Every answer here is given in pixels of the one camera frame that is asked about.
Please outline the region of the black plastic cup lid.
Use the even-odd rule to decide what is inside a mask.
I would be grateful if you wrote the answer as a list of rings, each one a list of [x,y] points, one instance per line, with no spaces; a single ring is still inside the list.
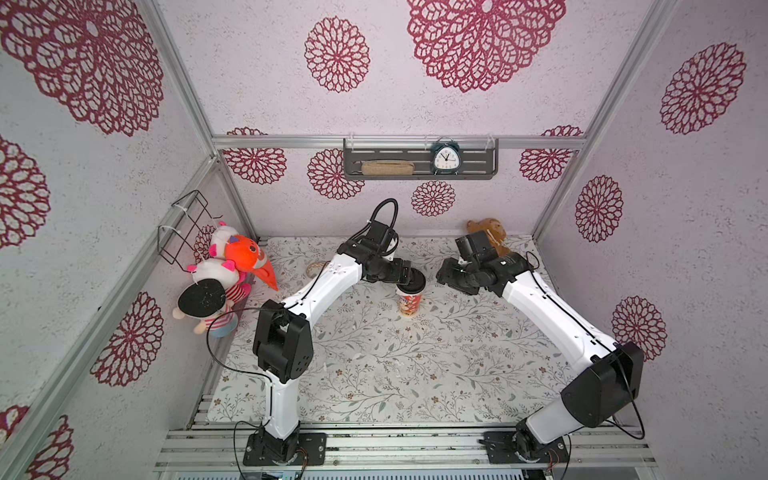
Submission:
[[[418,269],[412,268],[410,270],[410,277],[407,283],[398,284],[397,290],[407,296],[419,295],[426,287],[426,277]]]

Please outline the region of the red paper milk tea cup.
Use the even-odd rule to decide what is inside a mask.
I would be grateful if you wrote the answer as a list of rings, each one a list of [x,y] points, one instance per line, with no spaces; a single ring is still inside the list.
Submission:
[[[421,304],[424,286],[407,287],[398,285],[396,293],[398,295],[398,308],[401,315],[415,315]]]

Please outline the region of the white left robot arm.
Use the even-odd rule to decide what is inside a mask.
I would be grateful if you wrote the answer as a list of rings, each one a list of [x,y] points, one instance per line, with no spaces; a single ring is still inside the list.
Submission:
[[[339,246],[312,282],[259,308],[253,353],[269,387],[256,447],[266,458],[287,464],[299,450],[299,378],[313,359],[313,329],[325,311],[361,281],[406,289],[426,285],[420,270],[393,255],[398,241],[388,227],[358,233]]]

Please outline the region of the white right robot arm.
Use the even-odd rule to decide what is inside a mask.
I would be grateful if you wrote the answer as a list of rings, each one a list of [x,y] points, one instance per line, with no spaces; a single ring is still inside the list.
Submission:
[[[485,263],[443,261],[436,280],[476,295],[485,289],[525,314],[555,345],[574,371],[559,396],[515,427],[515,454],[533,462],[546,456],[564,437],[595,428],[628,405],[639,393],[644,353],[635,343],[619,343],[600,331],[546,284],[518,254]]]

